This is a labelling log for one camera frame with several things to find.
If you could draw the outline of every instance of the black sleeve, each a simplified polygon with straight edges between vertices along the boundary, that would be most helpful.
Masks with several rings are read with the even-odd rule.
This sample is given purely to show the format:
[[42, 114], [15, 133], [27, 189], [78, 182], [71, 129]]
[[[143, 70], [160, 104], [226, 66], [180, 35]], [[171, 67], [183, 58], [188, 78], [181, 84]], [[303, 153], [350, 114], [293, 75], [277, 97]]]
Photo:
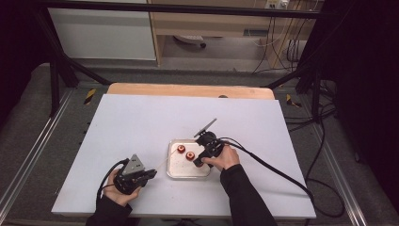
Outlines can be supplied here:
[[123, 207], [103, 196], [94, 215], [86, 221], [86, 226], [121, 226], [129, 217], [130, 212], [132, 208], [129, 204]]
[[240, 164], [222, 170], [220, 183], [230, 198], [234, 226], [277, 226], [262, 197]]

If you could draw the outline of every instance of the handheld controller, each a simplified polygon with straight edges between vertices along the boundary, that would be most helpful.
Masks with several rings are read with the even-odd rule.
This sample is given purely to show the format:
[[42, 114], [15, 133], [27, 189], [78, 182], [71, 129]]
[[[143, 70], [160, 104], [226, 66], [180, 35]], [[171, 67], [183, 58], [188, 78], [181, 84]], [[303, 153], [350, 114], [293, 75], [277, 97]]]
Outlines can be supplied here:
[[132, 194], [139, 186], [144, 187], [148, 180], [155, 177], [156, 170], [144, 170], [144, 165], [137, 157], [133, 154], [130, 161], [121, 168], [117, 176], [114, 178], [114, 185], [118, 191], [125, 195]]
[[214, 122], [216, 119], [211, 121], [208, 125], [206, 125], [203, 129], [199, 130], [199, 132], [194, 136], [197, 137], [199, 136], [198, 139], [196, 139], [196, 142], [204, 147], [204, 151], [199, 154], [198, 158], [195, 159], [193, 162], [197, 167], [202, 166], [202, 161], [201, 159], [203, 157], [218, 157], [224, 147], [224, 142], [216, 137], [216, 135], [210, 131], [206, 131]]

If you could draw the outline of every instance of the gray carpet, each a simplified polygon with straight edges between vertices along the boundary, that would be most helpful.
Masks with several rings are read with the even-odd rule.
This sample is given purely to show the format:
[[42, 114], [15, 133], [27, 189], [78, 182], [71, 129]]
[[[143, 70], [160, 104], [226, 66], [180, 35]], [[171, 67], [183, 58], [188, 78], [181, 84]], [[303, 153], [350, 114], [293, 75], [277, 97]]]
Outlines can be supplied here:
[[[281, 73], [259, 73], [251, 75], [240, 72], [188, 72], [163, 70], [105, 70], [96, 71], [103, 77], [118, 82], [137, 83], [171, 83], [196, 85], [226, 85], [258, 87], [266, 85], [281, 76]], [[284, 116], [307, 117], [303, 107], [285, 104], [286, 93], [293, 95], [293, 100], [299, 101], [292, 87], [295, 80], [284, 87], [276, 89], [276, 98], [280, 100]], [[19, 166], [43, 128], [50, 112], [49, 74], [46, 68], [35, 70], [32, 81], [26, 89], [24, 97], [12, 111], [8, 122], [0, 133], [0, 156], [2, 159], [0, 171], [1, 194], [7, 188]], [[53, 132], [43, 153], [31, 172], [26, 184], [13, 207], [7, 220], [31, 219], [46, 221], [84, 222], [86, 218], [66, 218], [53, 215], [51, 208], [56, 200], [58, 188], [62, 187], [73, 159], [79, 150], [79, 142], [84, 139], [84, 131], [89, 127], [96, 107], [106, 88], [97, 89], [90, 105], [83, 105], [89, 88], [75, 90], [62, 119]], [[340, 162], [345, 176], [351, 185], [360, 208], [370, 225], [399, 225], [399, 217], [391, 207], [373, 174], [366, 165], [355, 162], [352, 148], [347, 142], [339, 120], [329, 118], [325, 122], [327, 139]], [[318, 149], [319, 142], [315, 138], [311, 126], [291, 133], [299, 165], [305, 173]], [[322, 180], [334, 186], [328, 171], [326, 161], [321, 156], [311, 173], [311, 178]], [[329, 213], [337, 213], [340, 209], [338, 199], [329, 190], [318, 185], [311, 185], [315, 194], [316, 204]], [[313, 225], [350, 225], [351, 221], [345, 213], [340, 218], [328, 218], [317, 213]]]

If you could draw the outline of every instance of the white cabinet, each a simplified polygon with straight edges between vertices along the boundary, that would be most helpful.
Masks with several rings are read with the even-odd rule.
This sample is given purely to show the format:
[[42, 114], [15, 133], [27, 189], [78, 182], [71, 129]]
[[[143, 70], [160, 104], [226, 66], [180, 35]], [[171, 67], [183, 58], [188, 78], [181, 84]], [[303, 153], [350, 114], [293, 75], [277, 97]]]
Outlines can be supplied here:
[[[145, 0], [106, 1], [146, 3]], [[49, 11], [69, 57], [155, 60], [148, 12], [64, 8], [49, 8]]]

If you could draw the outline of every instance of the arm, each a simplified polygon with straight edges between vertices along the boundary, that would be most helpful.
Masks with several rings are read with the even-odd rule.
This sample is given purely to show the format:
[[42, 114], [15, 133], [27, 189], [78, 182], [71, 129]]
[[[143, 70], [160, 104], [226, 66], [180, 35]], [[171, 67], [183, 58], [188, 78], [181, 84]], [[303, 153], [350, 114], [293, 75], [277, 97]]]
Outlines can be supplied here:
[[203, 158], [221, 170], [220, 183], [230, 198], [234, 226], [277, 225], [258, 191], [250, 182], [235, 149], [225, 146], [217, 158]]
[[129, 217], [132, 208], [125, 207], [111, 201], [108, 197], [102, 196], [96, 212], [86, 221], [86, 226], [119, 226], [123, 225]]
[[138, 197], [139, 187], [131, 195], [120, 193], [113, 185], [118, 169], [108, 177], [107, 187], [101, 197], [96, 212], [86, 221], [86, 226], [122, 226], [132, 212], [129, 201]]
[[222, 170], [220, 182], [230, 198], [233, 225], [277, 225], [241, 164]]

